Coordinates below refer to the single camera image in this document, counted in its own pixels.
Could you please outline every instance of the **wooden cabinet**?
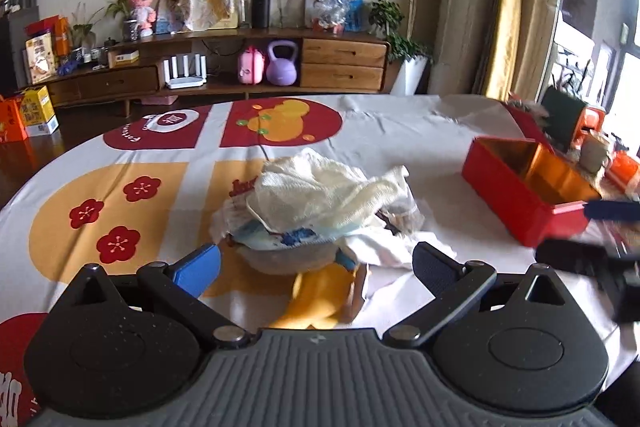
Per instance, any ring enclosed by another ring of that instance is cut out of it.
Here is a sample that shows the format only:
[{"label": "wooden cabinet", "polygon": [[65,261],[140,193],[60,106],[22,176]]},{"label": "wooden cabinet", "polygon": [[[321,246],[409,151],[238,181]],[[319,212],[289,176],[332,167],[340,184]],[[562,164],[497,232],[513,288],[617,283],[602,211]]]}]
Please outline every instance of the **wooden cabinet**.
[{"label": "wooden cabinet", "polygon": [[152,94],[159,89],[158,70],[154,66],[110,70],[79,78],[78,85],[84,99],[130,93]]},{"label": "wooden cabinet", "polygon": [[[292,86],[273,86],[267,81],[256,85],[238,82],[237,57],[212,56],[206,41],[235,39],[233,45],[241,53],[246,46],[265,49],[269,41],[293,39],[301,47],[298,81]],[[51,102],[56,107],[80,103],[124,100],[126,112],[129,101],[149,95],[244,94],[271,96],[282,93],[380,92],[386,70],[388,44],[371,35],[344,33],[331,35],[295,28],[255,30],[238,28],[184,32],[175,35],[153,36],[137,42],[114,46],[110,53],[137,49],[140,60],[134,65],[109,70],[78,71],[47,82]],[[210,75],[203,86],[166,89],[162,62],[172,55],[207,53]]]},{"label": "wooden cabinet", "polygon": [[303,39],[300,87],[378,91],[385,59],[378,42]]},{"label": "wooden cabinet", "polygon": [[384,68],[386,46],[373,42],[304,39],[302,62],[308,64],[344,64]]},{"label": "wooden cabinet", "polygon": [[55,106],[135,98],[158,91],[158,69],[150,66],[95,71],[57,80],[50,83],[47,88],[51,103]]},{"label": "wooden cabinet", "polygon": [[66,105],[81,100],[78,83],[73,80],[59,80],[47,84],[49,98],[55,106]]},{"label": "wooden cabinet", "polygon": [[300,87],[345,87],[379,90],[382,68],[342,66],[340,64],[302,64]]}]

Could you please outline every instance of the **stuffed toy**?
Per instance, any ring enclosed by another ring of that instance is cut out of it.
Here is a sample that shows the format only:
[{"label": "stuffed toy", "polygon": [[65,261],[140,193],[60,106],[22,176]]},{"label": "stuffed toy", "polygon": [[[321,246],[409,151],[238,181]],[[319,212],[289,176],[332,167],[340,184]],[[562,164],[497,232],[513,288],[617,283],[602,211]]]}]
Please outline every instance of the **stuffed toy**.
[{"label": "stuffed toy", "polygon": [[151,7],[154,0],[129,0],[131,15],[138,21],[141,37],[153,35],[151,24],[156,22],[156,10]]}]

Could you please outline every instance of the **white flower pot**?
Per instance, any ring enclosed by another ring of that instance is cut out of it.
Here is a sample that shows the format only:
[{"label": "white flower pot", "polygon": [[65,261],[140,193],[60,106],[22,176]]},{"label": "white flower pot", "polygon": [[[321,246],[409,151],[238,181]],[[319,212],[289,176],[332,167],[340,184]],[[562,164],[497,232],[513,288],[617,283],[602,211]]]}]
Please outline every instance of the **white flower pot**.
[{"label": "white flower pot", "polygon": [[391,88],[391,94],[396,96],[411,96],[418,89],[418,84],[427,66],[426,57],[416,57],[405,60],[398,71],[398,77]]}]

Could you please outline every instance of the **wooden floor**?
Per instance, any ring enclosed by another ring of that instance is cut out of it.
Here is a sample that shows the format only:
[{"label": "wooden floor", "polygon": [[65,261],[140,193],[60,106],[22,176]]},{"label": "wooden floor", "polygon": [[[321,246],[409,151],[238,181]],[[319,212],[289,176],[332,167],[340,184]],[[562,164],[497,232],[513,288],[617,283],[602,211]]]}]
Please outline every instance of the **wooden floor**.
[{"label": "wooden floor", "polygon": [[240,98],[241,96],[182,96],[171,106],[132,103],[129,118],[123,116],[122,102],[59,108],[56,115],[60,127],[51,136],[0,144],[0,208],[45,165],[69,149],[100,134],[139,120],[148,114]]}]

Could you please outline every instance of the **tablecloth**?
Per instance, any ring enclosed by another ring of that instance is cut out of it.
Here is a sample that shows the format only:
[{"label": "tablecloth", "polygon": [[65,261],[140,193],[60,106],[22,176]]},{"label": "tablecloth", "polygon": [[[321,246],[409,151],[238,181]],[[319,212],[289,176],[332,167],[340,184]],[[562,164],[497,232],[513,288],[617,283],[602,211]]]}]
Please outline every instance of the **tablecloth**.
[{"label": "tablecloth", "polygon": [[[208,242],[212,213],[260,173],[258,144],[269,158],[311,147],[369,176],[405,165],[428,237],[461,263],[481,259],[500,272],[523,273],[533,251],[460,175],[471,141],[483,134],[522,137],[500,103],[479,96],[330,95],[170,110],[89,140],[47,165],[0,211],[0,385],[9,371],[24,378],[17,355],[2,354],[2,342],[14,349],[26,343],[26,331],[41,320],[30,314],[48,311],[82,265],[134,273]],[[293,276],[262,274],[234,247],[221,248],[222,272],[202,300],[255,331],[284,311]],[[608,381],[617,378],[636,355],[632,328],[609,320],[591,280],[562,279],[605,341]],[[411,272],[380,268],[367,298],[342,327],[382,333],[433,296]],[[17,315],[23,318],[12,319]]]}]

